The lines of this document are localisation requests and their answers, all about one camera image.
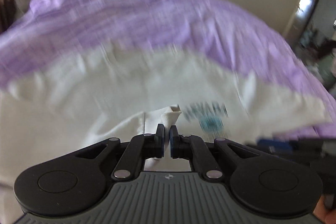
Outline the purple floral bed blanket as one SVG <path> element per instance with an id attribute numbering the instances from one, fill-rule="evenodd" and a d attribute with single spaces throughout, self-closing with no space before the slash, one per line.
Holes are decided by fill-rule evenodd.
<path id="1" fill-rule="evenodd" d="M 31 0 L 1 37 L 1 91 L 63 58 L 100 46 L 123 51 L 189 51 L 231 71 L 335 100 L 282 36 L 225 0 Z M 273 137 L 334 137 L 331 125 Z"/>

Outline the white Nevada sweatshirt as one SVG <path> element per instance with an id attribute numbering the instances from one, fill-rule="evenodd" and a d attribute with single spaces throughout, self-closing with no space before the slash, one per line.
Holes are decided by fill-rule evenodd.
<path id="1" fill-rule="evenodd" d="M 161 123 L 206 141 L 244 143 L 334 121 L 327 95 L 267 83 L 196 53 L 100 46 L 1 91 L 1 223 L 22 215 L 13 190 L 21 172 L 104 139 L 129 141 Z"/>

